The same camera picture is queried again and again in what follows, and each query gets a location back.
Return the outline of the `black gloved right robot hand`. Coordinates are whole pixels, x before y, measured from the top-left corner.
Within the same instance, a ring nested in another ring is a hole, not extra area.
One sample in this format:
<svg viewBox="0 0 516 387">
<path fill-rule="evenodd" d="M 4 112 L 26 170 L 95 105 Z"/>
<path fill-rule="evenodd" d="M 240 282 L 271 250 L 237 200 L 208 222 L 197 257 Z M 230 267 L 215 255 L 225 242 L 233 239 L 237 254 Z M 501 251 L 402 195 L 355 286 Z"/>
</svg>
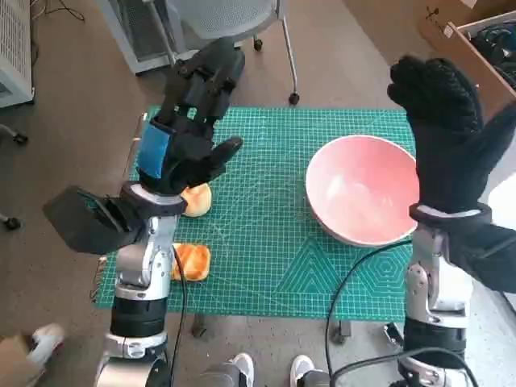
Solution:
<svg viewBox="0 0 516 387">
<path fill-rule="evenodd" d="M 387 93 L 414 135 L 419 204 L 447 214 L 477 209 L 514 137 L 515 104 L 485 121 L 476 86 L 442 58 L 403 56 L 390 78 Z"/>
</svg>

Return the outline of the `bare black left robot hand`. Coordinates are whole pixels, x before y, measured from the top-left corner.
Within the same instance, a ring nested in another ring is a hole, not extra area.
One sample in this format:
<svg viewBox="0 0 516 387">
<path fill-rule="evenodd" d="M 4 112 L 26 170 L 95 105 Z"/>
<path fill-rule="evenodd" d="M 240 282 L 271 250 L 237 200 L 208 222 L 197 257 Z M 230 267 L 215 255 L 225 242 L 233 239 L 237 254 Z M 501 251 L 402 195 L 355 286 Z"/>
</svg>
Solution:
<svg viewBox="0 0 516 387">
<path fill-rule="evenodd" d="M 231 39 L 215 40 L 170 69 L 164 101 L 139 146 L 138 173 L 152 192 L 177 195 L 214 180 L 241 149 L 232 136 L 215 144 L 214 126 L 227 112 L 245 56 Z"/>
</svg>

